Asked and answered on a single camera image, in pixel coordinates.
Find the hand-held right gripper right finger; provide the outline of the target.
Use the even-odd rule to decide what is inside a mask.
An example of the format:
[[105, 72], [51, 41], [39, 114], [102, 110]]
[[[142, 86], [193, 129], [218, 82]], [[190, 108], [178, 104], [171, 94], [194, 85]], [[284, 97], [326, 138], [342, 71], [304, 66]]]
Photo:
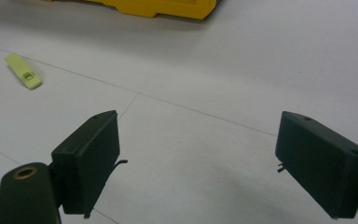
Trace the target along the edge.
[[282, 112], [275, 155], [333, 219], [358, 211], [358, 145], [315, 119]]

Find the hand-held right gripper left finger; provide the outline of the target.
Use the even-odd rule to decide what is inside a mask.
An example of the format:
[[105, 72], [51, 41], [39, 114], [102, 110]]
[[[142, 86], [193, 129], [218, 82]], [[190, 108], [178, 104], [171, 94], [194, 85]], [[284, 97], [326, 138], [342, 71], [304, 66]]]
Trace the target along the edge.
[[66, 214], [90, 217], [109, 176], [124, 162], [119, 155], [115, 110], [90, 117], [52, 151]]

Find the light green plastic whistle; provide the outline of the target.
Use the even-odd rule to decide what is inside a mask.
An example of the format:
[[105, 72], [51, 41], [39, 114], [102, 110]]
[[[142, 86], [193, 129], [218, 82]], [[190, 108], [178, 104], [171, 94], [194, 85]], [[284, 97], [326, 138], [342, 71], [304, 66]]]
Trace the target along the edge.
[[42, 79], [17, 53], [7, 55], [5, 61], [14, 74], [29, 90], [34, 90], [42, 84]]

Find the yellow and black organizer cabinet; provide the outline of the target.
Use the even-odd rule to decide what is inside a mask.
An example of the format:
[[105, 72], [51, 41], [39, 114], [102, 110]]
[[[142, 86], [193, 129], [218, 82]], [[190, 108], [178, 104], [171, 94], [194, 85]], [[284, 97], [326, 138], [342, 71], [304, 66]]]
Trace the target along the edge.
[[46, 0], [75, 1], [112, 7], [123, 14], [154, 18], [168, 15], [186, 19], [204, 20], [221, 0]]

